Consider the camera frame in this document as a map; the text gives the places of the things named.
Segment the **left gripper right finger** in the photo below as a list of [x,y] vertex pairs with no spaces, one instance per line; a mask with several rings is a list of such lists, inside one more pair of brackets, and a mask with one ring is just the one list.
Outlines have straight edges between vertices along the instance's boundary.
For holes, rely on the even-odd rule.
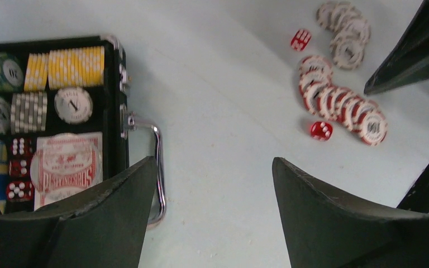
[[429,214],[357,197],[282,157],[272,173],[291,267],[429,267]]

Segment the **white red chip stack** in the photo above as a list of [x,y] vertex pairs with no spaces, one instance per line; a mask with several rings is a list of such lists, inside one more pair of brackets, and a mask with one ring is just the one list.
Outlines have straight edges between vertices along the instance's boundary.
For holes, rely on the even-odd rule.
[[369,21],[349,1],[327,1],[316,11],[319,27],[331,33],[328,55],[307,55],[298,63],[298,90],[305,110],[319,121],[337,123],[368,146],[381,144],[388,122],[377,102],[354,86],[371,39]]

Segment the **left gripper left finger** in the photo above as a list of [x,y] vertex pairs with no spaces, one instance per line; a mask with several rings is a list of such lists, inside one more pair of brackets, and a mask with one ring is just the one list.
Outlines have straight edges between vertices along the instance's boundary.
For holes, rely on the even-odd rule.
[[156,187],[146,157],[34,212],[0,216],[0,267],[138,267]]

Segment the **black poker set case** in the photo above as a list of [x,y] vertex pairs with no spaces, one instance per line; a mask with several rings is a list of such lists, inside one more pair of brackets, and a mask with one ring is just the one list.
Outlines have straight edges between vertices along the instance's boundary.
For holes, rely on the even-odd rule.
[[157,183],[154,197],[158,205],[150,211],[147,226],[156,227],[166,215],[163,142],[160,128],[152,121],[143,119],[127,109],[128,75],[126,54],[123,46],[113,35],[70,37],[65,39],[34,40],[0,44],[0,52],[30,54],[57,49],[80,49],[103,46],[105,49],[104,85],[96,92],[104,100],[103,119],[103,177],[109,178],[129,166],[128,133],[147,128],[154,135],[154,156],[157,166]]

